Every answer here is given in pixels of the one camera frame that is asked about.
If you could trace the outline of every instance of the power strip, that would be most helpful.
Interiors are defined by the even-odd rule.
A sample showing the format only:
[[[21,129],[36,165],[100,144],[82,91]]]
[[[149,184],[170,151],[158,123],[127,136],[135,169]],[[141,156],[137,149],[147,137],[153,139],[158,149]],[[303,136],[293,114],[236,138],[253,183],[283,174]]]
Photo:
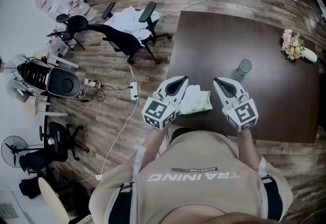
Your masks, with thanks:
[[[138,100],[139,98],[139,93],[138,93],[138,86],[137,82],[131,82],[130,83],[130,96],[132,100]]]

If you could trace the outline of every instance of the white cloth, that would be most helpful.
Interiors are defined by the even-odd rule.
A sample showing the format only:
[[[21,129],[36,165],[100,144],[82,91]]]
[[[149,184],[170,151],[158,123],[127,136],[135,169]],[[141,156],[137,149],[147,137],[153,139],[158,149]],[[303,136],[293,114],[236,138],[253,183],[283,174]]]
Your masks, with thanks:
[[[143,12],[144,10],[136,11],[133,6],[130,6],[121,12],[115,12],[105,25],[129,33],[141,43],[141,40],[147,39],[151,35],[151,32],[146,29],[147,22],[140,23],[138,21]],[[154,11],[151,15],[152,21],[157,21],[161,16],[161,13]]]
[[[200,86],[188,86],[180,103],[182,115],[213,109],[209,100],[210,91],[200,91]]]

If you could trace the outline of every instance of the beige t-shirt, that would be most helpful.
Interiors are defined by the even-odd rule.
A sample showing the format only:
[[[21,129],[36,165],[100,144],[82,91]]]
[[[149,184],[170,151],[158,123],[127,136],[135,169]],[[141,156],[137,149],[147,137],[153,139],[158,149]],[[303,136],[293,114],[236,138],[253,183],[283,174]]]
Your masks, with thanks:
[[[239,161],[238,149],[221,134],[207,131],[183,134],[134,176],[136,223],[158,224],[174,209],[193,204],[212,206],[225,213],[241,212],[263,217],[261,177],[266,174],[278,184],[284,216],[292,202],[287,181],[264,159],[259,171]],[[111,195],[122,183],[130,181],[132,167],[127,165],[103,175],[90,201],[96,224],[107,224],[105,211]]]

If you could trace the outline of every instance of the person's arm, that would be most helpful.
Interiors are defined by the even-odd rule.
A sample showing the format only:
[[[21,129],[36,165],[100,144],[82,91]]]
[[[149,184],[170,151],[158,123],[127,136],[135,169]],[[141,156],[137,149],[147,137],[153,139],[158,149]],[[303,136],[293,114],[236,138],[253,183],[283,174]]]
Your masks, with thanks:
[[[21,94],[19,94],[16,99],[22,103],[25,103],[27,101],[27,99],[30,97],[30,94],[24,94],[23,96]]]
[[[238,133],[239,160],[258,171],[261,156],[257,153],[250,130]]]
[[[164,136],[166,135],[167,131],[168,131],[168,127],[166,127],[162,131],[153,128],[151,130],[151,132],[147,135],[144,143],[142,144],[142,146],[146,148],[146,152],[144,154],[141,170],[147,164],[149,164],[150,162],[155,160],[155,158],[158,154],[159,148],[161,147],[161,144],[164,140]],[[136,154],[134,154],[130,158],[130,160],[127,163],[128,165],[133,166],[135,156],[136,156]]]

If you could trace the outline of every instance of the chair armrest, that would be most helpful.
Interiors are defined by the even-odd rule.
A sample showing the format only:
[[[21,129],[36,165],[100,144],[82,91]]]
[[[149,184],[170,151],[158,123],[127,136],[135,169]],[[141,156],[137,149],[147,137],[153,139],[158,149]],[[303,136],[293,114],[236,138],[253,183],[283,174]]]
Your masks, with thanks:
[[[105,9],[103,15],[102,15],[102,19],[106,19],[106,18],[111,18],[112,17],[112,13],[111,10],[113,9],[114,5],[116,3],[115,2],[111,2],[107,8]]]
[[[39,128],[39,133],[40,133],[40,140],[43,141],[42,126],[40,126]]]
[[[151,17],[151,15],[152,15],[153,11],[155,10],[155,8],[156,8],[156,3],[155,2],[150,2],[146,6],[144,12],[142,13],[142,15],[140,16],[138,21],[141,22],[141,23],[146,22],[148,20],[148,18]]]

